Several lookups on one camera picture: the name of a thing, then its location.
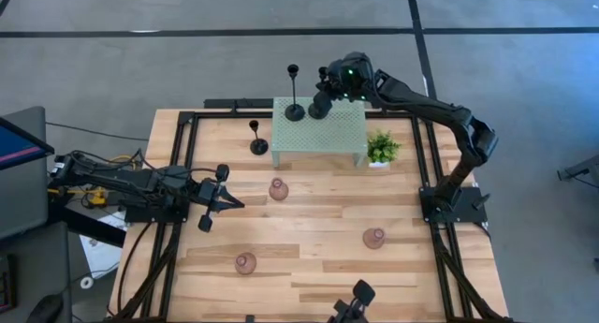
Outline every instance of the wooden tabletop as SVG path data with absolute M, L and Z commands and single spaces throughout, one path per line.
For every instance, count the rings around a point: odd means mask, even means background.
M 168 165 L 178 110 L 158 110 L 147 158 Z M 258 136 L 270 140 L 270 120 L 259 120 Z M 202 119 L 197 132 L 193 167 L 230 166 L 227 188 L 243 200 L 241 210 L 214 217 L 212 231 L 199 231 L 202 206 L 192 206 L 183 225 L 168 321 L 326 321 L 338 299 L 351 301 L 352 287 L 368 282 L 376 298 L 366 316 L 376 321 L 445 321 L 431 234 L 421 219 L 417 189 L 420 175 L 412 127 L 407 119 L 368 120 L 368 129 L 390 130 L 402 147 L 390 169 L 354 168 L 351 154 L 282 154 L 273 169 L 270 152 L 250 153 L 253 132 L 247 119 Z M 432 163 L 421 125 L 429 171 Z M 460 158 L 453 134 L 436 126 L 444 171 Z M 187 140 L 185 130 L 180 163 Z M 270 181 L 289 186 L 284 201 L 269 197 Z M 202 178 L 200 172 L 194 178 Z M 469 178 L 468 184 L 474 182 Z M 121 267 L 143 224 L 126 236 Z M 367 248 L 362 233 L 383 228 L 386 243 Z M 507 315 L 489 238 L 470 224 L 457 224 L 463 266 L 481 296 L 500 315 Z M 123 302 L 146 277 L 153 248 L 152 225 L 135 251 L 124 281 Z M 243 252 L 257 256 L 256 271 L 236 273 L 234 258 Z M 112 291 L 110 309 L 122 268 Z M 457 286 L 450 278 L 456 314 Z M 162 277 L 153 297 L 157 314 Z

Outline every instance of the computer monitor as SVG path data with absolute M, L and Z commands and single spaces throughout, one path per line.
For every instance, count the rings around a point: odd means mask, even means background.
M 54 154 L 54 148 L 0 117 L 0 170 Z

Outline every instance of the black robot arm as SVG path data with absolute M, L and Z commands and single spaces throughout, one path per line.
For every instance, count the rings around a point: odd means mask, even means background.
M 121 192 L 119 204 L 126 207 L 126 222 L 186 221 L 190 203 L 207 206 L 199 228 L 210 231 L 211 213 L 243 208 L 244 204 L 231 196 L 225 187 L 229 168 L 221 164 L 214 172 L 215 179 L 192 179 L 192 170 L 181 166 L 160 169 L 128 169 L 131 162 L 98 162 L 90 154 L 74 151 L 57 155 L 51 173 L 52 188 L 68 188 L 86 184 Z
M 332 100 L 369 101 L 382 110 L 407 110 L 417 117 L 445 125 L 454 133 L 461 151 L 459 164 L 437 184 L 432 202 L 438 211 L 452 211 L 460 196 L 460 186 L 476 167 L 485 164 L 497 145 L 495 132 L 477 120 L 470 110 L 436 101 L 412 91 L 407 84 L 382 70 L 373 72 L 370 58 L 351 52 L 343 60 L 319 69 L 319 92 L 309 114 L 315 119 L 327 116 Z

